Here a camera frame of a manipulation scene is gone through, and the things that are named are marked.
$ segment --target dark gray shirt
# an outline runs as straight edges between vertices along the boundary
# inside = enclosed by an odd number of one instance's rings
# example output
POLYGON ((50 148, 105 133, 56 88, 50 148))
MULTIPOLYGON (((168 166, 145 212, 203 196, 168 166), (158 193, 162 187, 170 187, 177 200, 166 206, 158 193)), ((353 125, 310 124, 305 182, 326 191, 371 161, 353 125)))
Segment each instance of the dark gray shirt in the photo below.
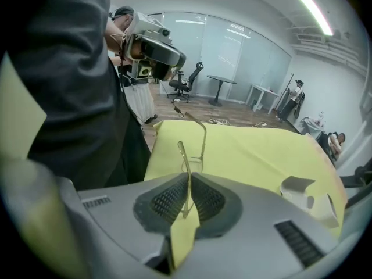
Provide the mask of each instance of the dark gray shirt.
POLYGON ((46 0, 9 51, 47 113, 29 154, 77 189, 103 187, 120 156, 130 112, 103 39, 110 0, 46 0))

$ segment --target glass wall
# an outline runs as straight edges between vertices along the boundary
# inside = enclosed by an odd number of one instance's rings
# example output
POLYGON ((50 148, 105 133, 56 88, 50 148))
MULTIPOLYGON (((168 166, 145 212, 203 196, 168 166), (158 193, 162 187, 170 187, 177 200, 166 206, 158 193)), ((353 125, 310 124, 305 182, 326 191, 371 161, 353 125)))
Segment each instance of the glass wall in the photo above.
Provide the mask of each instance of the glass wall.
MULTIPOLYGON (((234 22, 198 13, 166 12, 151 15, 171 31, 175 47, 187 56, 184 77, 190 76, 198 62, 204 69, 194 82, 191 93, 214 97, 219 82, 207 75, 234 80, 224 83, 220 99, 246 102, 252 84, 279 93, 291 57, 266 37, 234 22)), ((161 93, 174 93, 167 82, 161 93)), ((265 96, 262 103, 270 106, 274 97, 265 96)))

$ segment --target yellow cloth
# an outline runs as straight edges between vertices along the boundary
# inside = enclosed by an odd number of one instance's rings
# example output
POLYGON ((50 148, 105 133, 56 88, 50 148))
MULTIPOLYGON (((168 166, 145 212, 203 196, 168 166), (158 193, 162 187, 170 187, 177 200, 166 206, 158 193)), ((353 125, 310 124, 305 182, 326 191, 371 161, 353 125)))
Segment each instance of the yellow cloth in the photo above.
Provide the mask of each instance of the yellow cloth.
MULTIPOLYGON (((346 192, 328 158, 320 156, 323 151, 319 151, 314 139, 273 128, 215 124, 205 126, 207 137, 203 173, 254 185, 278 194, 282 181, 289 176, 316 180, 306 193, 314 199, 329 194, 340 224, 330 231, 335 237, 339 237, 347 202, 346 192)), ((177 146, 179 141, 184 143, 188 157, 200 156, 203 141, 203 129, 200 125, 193 121, 164 120, 154 127, 157 137, 145 180, 181 172, 183 159, 177 146)), ((182 249, 174 251, 176 267, 193 244, 193 236, 190 238, 186 232, 192 226, 188 224, 181 227, 179 222, 190 220, 195 229, 199 226, 195 216, 197 211, 194 206, 186 220, 180 221, 178 218, 172 225, 172 245, 176 243, 176 248, 185 249, 184 252, 182 249)))

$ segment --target wooden floor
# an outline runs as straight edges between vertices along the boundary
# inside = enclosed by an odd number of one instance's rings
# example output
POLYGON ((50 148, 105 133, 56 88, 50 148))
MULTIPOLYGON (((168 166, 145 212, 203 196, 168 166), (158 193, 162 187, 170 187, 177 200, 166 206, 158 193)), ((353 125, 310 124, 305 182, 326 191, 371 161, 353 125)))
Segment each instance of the wooden floor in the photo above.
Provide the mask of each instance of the wooden floor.
MULTIPOLYGON (((173 109, 171 104, 171 96, 169 99, 165 95, 160 95, 159 84, 150 83, 150 91, 155 104, 155 113, 158 118, 149 124, 144 124, 143 129, 145 131, 145 139, 147 144, 152 150, 155 142, 155 129, 153 125, 162 120, 183 120, 177 116, 177 112, 173 109)), ((260 122, 265 122, 266 127, 270 128, 281 128, 291 131, 295 131, 289 123, 281 123, 275 117, 273 111, 270 115, 267 114, 267 110, 257 110, 253 112, 248 106, 240 105, 235 102, 220 101, 222 107, 210 105, 208 98, 202 97, 191 97, 190 102, 186 101, 175 102, 183 112, 189 112, 194 117, 202 122, 208 122, 209 119, 227 120, 232 126, 241 127, 252 127, 260 122)))

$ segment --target person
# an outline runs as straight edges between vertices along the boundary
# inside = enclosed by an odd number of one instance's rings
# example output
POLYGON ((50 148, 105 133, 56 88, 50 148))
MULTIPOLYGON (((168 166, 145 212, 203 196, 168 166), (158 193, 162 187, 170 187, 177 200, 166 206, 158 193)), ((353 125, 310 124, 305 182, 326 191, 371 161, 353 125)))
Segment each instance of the person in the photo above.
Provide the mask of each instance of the person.
POLYGON ((298 103, 298 97, 302 93, 302 86, 303 86, 303 81, 301 80, 296 80, 297 86, 293 91, 289 91, 289 94, 291 99, 288 101, 288 103, 285 105, 284 109, 277 115, 277 118, 279 121, 285 121, 289 114, 291 113, 292 109, 297 105, 298 103))
POLYGON ((108 48, 119 53, 111 35, 123 33, 108 20, 109 6, 110 0, 44 0, 25 28, 15 28, 22 44, 8 48, 47 114, 28 156, 77 190, 142 181, 150 157, 108 57, 108 48))
POLYGON ((342 152, 342 147, 341 145, 345 142, 346 137, 344 133, 340 133, 337 135, 337 133, 333 133, 328 136, 328 145, 335 156, 336 160, 340 156, 342 152))
MULTIPOLYGON (((125 32, 133 20, 134 9, 130 6, 122 6, 112 14, 112 20, 116 27, 125 32)), ((118 55, 110 57, 111 62, 117 66, 119 77, 122 76, 123 91, 131 110, 135 113, 140 124, 149 124, 152 120, 158 118, 155 113, 155 106, 150 92, 148 80, 135 81, 127 75, 131 72, 131 65, 124 61, 121 65, 121 59, 118 55)))

